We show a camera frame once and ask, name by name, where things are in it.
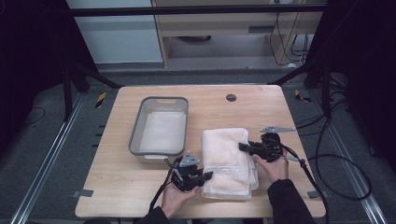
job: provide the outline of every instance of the white cabinet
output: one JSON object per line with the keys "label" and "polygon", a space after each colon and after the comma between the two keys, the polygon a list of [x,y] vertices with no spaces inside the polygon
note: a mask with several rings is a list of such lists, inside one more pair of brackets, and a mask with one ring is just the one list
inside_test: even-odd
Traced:
{"label": "white cabinet", "polygon": [[[149,0],[67,0],[70,8],[151,7]],[[76,17],[98,68],[162,63],[153,16]]]}

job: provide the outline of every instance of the black sleeve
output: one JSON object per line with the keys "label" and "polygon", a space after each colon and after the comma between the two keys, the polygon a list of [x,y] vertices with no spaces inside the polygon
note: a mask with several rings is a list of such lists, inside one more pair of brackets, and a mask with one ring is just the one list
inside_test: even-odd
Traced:
{"label": "black sleeve", "polygon": [[275,224],[309,224],[315,223],[303,198],[291,180],[277,180],[268,191],[273,206]]}
{"label": "black sleeve", "polygon": [[136,224],[170,224],[168,218],[163,213],[161,207],[154,208],[145,217],[140,219]]}

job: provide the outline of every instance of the tabletop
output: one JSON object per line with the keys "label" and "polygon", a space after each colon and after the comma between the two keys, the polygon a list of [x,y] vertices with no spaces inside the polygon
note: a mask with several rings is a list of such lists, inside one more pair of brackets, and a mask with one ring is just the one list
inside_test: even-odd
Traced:
{"label": "tabletop", "polygon": [[[228,94],[233,94],[236,100],[228,101]],[[141,162],[128,148],[139,106],[148,96],[181,96],[188,100],[185,150],[200,160],[203,130],[245,128],[250,141],[261,141],[262,128],[294,127],[283,91],[275,85],[123,87],[113,105],[84,185],[84,189],[92,190],[93,194],[79,197],[78,217],[143,217],[148,212],[168,170],[165,162]],[[297,132],[279,135],[282,144],[292,148],[300,158],[306,158]],[[289,165],[290,179],[312,216],[323,217],[325,209],[321,199],[310,199],[307,195],[314,187],[303,169],[298,162],[290,161]],[[175,217],[271,217],[272,207],[266,192],[270,182],[260,167],[258,170],[260,186],[252,191],[251,200],[207,199],[198,191],[197,197],[189,200]]]}

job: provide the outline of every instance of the folded towel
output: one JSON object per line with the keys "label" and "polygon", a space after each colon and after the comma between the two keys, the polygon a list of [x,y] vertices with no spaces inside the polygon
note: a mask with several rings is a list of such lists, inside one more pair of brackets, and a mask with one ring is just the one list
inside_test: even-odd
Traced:
{"label": "folded towel", "polygon": [[206,198],[249,200],[259,187],[254,160],[239,150],[248,144],[248,130],[243,128],[204,130],[202,134],[204,172],[213,171],[202,187]]}

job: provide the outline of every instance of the person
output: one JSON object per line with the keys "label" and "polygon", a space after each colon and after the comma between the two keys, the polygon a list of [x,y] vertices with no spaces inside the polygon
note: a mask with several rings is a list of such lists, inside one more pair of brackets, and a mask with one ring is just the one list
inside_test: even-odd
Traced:
{"label": "person", "polygon": [[[302,197],[289,179],[289,162],[285,157],[276,161],[267,162],[258,155],[253,155],[257,162],[267,173],[271,186],[268,188],[268,197],[273,207],[275,224],[310,224],[315,223]],[[161,206],[150,211],[137,224],[169,224],[171,218],[184,203],[194,198],[198,188],[190,192],[180,191],[173,183],[166,186],[163,191]]]}

